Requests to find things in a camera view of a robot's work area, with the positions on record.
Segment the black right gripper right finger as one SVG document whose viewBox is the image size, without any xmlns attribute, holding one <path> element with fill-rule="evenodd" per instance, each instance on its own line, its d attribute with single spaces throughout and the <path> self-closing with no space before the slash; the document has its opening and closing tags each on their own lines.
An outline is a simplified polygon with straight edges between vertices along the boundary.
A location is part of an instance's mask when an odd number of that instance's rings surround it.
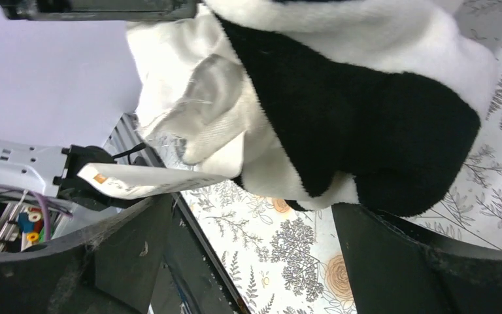
<svg viewBox="0 0 502 314">
<path fill-rule="evenodd" d="M 358 205 L 332 213 L 359 313 L 502 313 L 502 251 Z"/>
</svg>

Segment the black white striped pillowcase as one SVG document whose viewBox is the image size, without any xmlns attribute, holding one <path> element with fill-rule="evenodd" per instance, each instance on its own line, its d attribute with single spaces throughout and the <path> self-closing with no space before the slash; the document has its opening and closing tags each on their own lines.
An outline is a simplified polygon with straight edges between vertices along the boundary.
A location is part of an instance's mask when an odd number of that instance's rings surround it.
<svg viewBox="0 0 502 314">
<path fill-rule="evenodd" d="M 317 210 L 399 217 L 441 201 L 477 138 L 497 62 L 436 1 L 207 1 L 280 141 L 235 183 Z"/>
</svg>

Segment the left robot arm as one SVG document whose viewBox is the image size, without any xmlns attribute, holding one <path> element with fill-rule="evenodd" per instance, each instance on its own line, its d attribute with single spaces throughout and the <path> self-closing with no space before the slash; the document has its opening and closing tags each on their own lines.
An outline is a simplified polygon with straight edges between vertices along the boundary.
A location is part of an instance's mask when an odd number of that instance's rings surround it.
<svg viewBox="0 0 502 314">
<path fill-rule="evenodd" d="M 97 146 L 48 147 L 0 141 L 0 186 L 30 190 L 48 198 L 71 201 L 93 211 L 127 208 L 134 201 L 101 194 L 77 173 L 89 163 L 115 164 L 120 157 L 139 152 L 140 143 L 117 155 Z"/>
</svg>

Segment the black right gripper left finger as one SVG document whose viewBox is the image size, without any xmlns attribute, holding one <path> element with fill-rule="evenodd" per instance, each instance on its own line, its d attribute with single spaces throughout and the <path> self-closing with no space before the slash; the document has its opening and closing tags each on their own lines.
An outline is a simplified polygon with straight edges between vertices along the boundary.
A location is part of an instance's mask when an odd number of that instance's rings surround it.
<svg viewBox="0 0 502 314">
<path fill-rule="evenodd" d="M 20 253 L 0 253 L 0 313 L 146 313 L 173 217 L 169 195 Z"/>
</svg>

